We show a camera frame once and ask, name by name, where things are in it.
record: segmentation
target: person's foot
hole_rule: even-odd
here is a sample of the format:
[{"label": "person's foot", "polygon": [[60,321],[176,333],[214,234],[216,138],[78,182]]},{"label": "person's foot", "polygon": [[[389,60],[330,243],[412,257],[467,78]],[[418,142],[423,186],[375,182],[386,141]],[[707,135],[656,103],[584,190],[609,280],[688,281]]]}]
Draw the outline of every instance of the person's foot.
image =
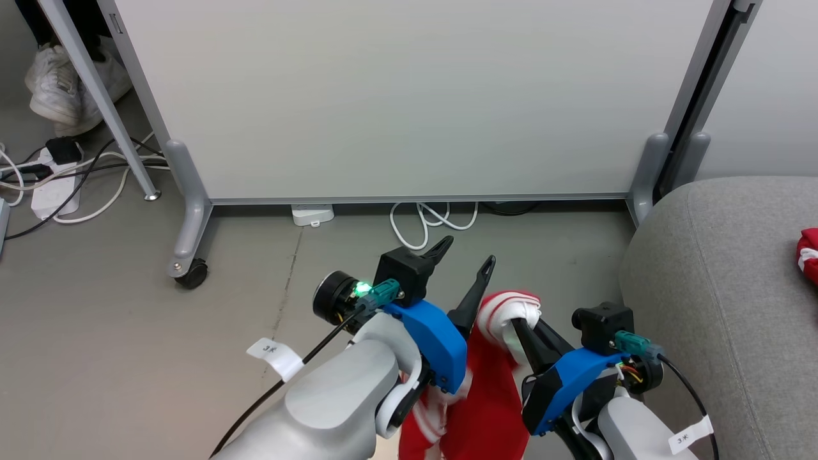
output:
[{"label": "person's foot", "polygon": [[26,86],[34,81],[31,110],[56,123],[79,123],[79,76],[65,49],[56,45],[41,50],[29,72],[31,77],[26,75]]},{"label": "person's foot", "polygon": [[37,80],[41,79],[46,74],[46,66],[54,59],[61,59],[54,47],[51,45],[42,45],[37,54],[34,55],[34,63],[29,67],[29,71],[25,73],[25,87],[29,92],[34,92],[34,87],[37,85]]},{"label": "person's foot", "polygon": [[[133,88],[131,78],[128,76],[128,72],[124,67],[112,57],[108,50],[102,48],[100,51],[105,55],[106,59],[103,62],[94,62],[94,66],[97,68],[97,73],[100,75],[102,83],[108,90],[108,96],[110,96],[111,101],[117,102]],[[82,107],[82,116],[80,117],[79,123],[76,125],[55,123],[54,131],[59,137],[78,136],[87,133],[102,122],[102,113],[100,113],[97,103],[94,101],[84,82],[79,83],[79,94]]]}]

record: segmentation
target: gray fabric cushion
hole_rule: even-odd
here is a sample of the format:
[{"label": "gray fabric cushion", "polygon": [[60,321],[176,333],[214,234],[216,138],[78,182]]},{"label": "gray fabric cushion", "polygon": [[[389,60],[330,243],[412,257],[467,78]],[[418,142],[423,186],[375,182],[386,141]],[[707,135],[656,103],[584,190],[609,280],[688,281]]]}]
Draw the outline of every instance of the gray fabric cushion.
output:
[{"label": "gray fabric cushion", "polygon": [[[628,248],[636,332],[693,383],[721,458],[818,458],[818,295],[795,263],[809,227],[818,178],[714,179],[661,200]],[[701,418],[669,370],[646,402],[674,431]]]}]

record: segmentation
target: red object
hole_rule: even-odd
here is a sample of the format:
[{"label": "red object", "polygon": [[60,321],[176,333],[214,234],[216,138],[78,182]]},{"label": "red object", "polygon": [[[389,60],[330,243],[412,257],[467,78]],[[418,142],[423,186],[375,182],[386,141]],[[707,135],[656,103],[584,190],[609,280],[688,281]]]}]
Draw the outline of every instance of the red object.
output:
[{"label": "red object", "polygon": [[798,267],[812,282],[818,284],[818,228],[808,228],[801,231],[801,240],[798,241]]},{"label": "red object", "polygon": [[457,395],[430,387],[401,428],[399,460],[520,460],[530,434],[520,415],[513,371],[519,366],[501,342],[509,316],[539,318],[539,299],[498,292],[483,300],[468,340],[466,379]]}]

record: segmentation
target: gray floor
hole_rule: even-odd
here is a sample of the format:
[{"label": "gray floor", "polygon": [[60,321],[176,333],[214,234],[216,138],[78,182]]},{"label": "gray floor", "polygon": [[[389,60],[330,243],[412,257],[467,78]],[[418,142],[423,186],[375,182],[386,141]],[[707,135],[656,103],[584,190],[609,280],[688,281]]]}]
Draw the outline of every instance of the gray floor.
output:
[{"label": "gray floor", "polygon": [[[21,160],[52,136],[28,109],[22,84],[33,44],[10,2],[0,4],[0,39],[11,59],[0,81],[0,142]],[[119,110],[131,134],[150,127],[135,95]],[[83,140],[94,152],[110,134]],[[85,214],[105,203],[121,173],[99,173],[82,192]],[[207,282],[184,291],[165,276],[182,199],[167,173],[163,191],[142,200],[131,178],[99,218],[48,224],[9,241],[0,259],[0,446],[3,457],[40,460],[207,458],[235,417],[275,381],[245,355],[262,336],[305,354],[330,327],[312,315],[316,284],[343,269],[371,277],[378,255],[398,245],[385,210],[344,212],[319,228],[298,228],[286,210],[232,210],[209,227]],[[14,195],[3,193],[5,198]],[[467,221],[458,214],[456,221]],[[398,216],[408,238],[417,217]],[[9,232],[35,223],[26,202]],[[622,210],[547,206],[518,218],[481,214],[472,229],[432,229],[456,243],[429,285],[444,308],[459,300],[488,254],[497,256],[492,290],[525,289],[543,299],[543,317],[570,340],[570,314],[619,297],[616,275],[632,225]],[[340,337],[318,359],[343,347]],[[395,440],[377,458],[395,457]],[[560,441],[533,439],[526,458],[568,459]]]}]

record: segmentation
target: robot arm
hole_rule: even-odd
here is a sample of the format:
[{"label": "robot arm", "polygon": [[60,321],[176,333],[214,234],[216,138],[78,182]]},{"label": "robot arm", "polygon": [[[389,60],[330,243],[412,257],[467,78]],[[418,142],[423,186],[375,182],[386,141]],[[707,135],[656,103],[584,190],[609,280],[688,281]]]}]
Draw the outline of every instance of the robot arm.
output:
[{"label": "robot arm", "polygon": [[[446,315],[424,298],[434,266],[452,242],[444,238],[422,256],[406,248],[381,255],[375,286],[343,272],[325,278],[313,311],[336,331],[353,333],[349,346],[298,379],[213,458],[371,458],[376,436],[392,436],[426,386],[456,393],[465,375],[465,340],[495,259],[486,260],[460,305]],[[695,460],[686,449],[672,456],[671,431],[630,397],[663,378],[654,359],[658,351],[632,334],[630,309],[602,304],[577,310],[572,324],[582,331],[578,350],[542,320],[533,330],[524,320],[512,323],[533,370],[522,389],[522,418],[530,434],[554,431],[577,460]],[[618,369],[623,364],[633,373],[623,375]]]},{"label": "robot arm", "polygon": [[425,255],[398,248],[381,256],[375,286],[343,272],[316,289],[313,311],[354,333],[347,349],[298,379],[217,460],[371,458],[375,437],[391,437],[427,385],[456,393],[466,344],[492,275],[490,256],[448,316],[424,300],[434,266],[453,242]]}]

